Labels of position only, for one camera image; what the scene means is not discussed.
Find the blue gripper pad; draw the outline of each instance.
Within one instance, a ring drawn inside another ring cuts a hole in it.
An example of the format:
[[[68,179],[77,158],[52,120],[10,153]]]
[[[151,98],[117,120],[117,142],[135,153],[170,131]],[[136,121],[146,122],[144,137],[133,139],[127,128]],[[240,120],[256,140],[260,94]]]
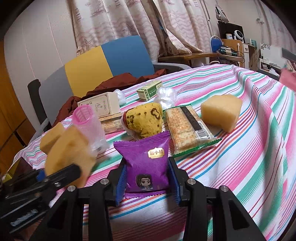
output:
[[[44,172],[44,169],[43,170],[41,170],[40,172],[39,172],[39,174],[38,174],[38,176],[36,177],[36,179],[37,179],[37,181],[38,182],[41,182],[41,181],[43,181],[44,179],[45,179],[45,172]]]
[[[115,196],[116,206],[119,205],[119,202],[123,198],[124,191],[126,189],[126,182],[127,182],[127,173],[126,173],[126,164],[125,164],[120,174],[118,184],[116,187],[116,196]]]
[[[170,182],[170,187],[172,190],[172,195],[174,197],[174,200],[176,203],[179,205],[181,202],[181,197],[180,197],[180,186],[177,181],[177,177],[175,175],[175,172],[173,170],[171,162],[168,160],[168,166],[167,166],[167,174],[168,174],[168,179]]]

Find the blue and yellow chair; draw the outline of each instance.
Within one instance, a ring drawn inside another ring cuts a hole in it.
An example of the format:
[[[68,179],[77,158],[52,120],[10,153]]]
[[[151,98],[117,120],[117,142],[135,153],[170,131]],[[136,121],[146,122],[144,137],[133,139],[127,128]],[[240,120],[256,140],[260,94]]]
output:
[[[41,82],[39,95],[48,121],[53,124],[71,96],[83,97],[103,81],[122,73],[140,77],[155,69],[171,72],[190,68],[183,64],[152,63],[140,36],[105,43],[74,58]]]

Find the striped tablecloth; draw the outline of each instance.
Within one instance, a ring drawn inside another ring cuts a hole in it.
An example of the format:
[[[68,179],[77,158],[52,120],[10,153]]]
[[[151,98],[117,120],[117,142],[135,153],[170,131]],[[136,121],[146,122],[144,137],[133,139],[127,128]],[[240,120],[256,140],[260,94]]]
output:
[[[229,134],[210,128],[222,138],[216,146],[176,159],[190,178],[205,186],[227,185],[244,205],[267,240],[277,240],[295,210],[296,196],[296,105],[295,93],[263,74],[233,65],[212,65],[161,76],[164,86],[173,87],[178,95],[176,105],[191,104],[200,114],[200,104],[213,95],[232,94],[243,101],[235,130]],[[136,89],[123,91],[128,110],[144,102]],[[71,124],[71,117],[63,122]],[[93,169],[86,186],[105,178],[116,168],[121,155],[113,142],[131,140],[125,132],[107,134],[110,148],[99,155],[101,163]],[[21,150],[33,168],[42,168],[46,155],[39,149],[40,138]],[[58,191],[55,202],[63,190]],[[186,208],[177,207],[170,194],[143,199],[124,199],[119,207],[109,209],[113,239],[182,240]],[[85,207],[83,224],[88,224]],[[212,220],[208,235],[213,233]],[[87,239],[87,228],[84,228]]]

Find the metal screw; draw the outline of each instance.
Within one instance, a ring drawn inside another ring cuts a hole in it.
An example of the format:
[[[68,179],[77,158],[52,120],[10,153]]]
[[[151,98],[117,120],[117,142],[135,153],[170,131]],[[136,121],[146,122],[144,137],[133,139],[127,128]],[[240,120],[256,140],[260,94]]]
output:
[[[76,189],[76,187],[73,186],[73,185],[71,185],[71,186],[69,186],[69,187],[67,188],[67,190],[68,190],[69,192],[73,192],[75,189]]]
[[[228,192],[229,188],[227,186],[221,186],[220,187],[222,192]]]
[[[103,185],[106,185],[109,183],[109,180],[107,178],[103,178],[101,181],[100,181],[101,184]]]
[[[187,180],[187,183],[190,184],[190,185],[194,185],[196,183],[196,180],[193,179],[193,178],[190,178]]]

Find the chair armrest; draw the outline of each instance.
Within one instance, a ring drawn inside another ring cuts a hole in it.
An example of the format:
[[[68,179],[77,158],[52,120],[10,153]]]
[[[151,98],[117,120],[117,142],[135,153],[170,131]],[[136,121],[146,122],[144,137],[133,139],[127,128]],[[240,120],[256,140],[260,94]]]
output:
[[[153,63],[154,69],[168,69],[172,72],[177,72],[185,69],[191,69],[190,66],[185,64],[174,64],[174,63]]]
[[[29,144],[30,144],[33,140],[35,140],[36,138],[38,138],[39,136],[41,136],[41,134],[42,134],[43,131],[44,131],[44,128],[47,127],[48,123],[49,123],[49,120],[48,120],[48,118],[46,118],[46,119],[43,121],[43,123],[41,124],[39,130],[37,130],[37,131],[35,132],[35,134],[33,135],[33,137],[31,138]]]

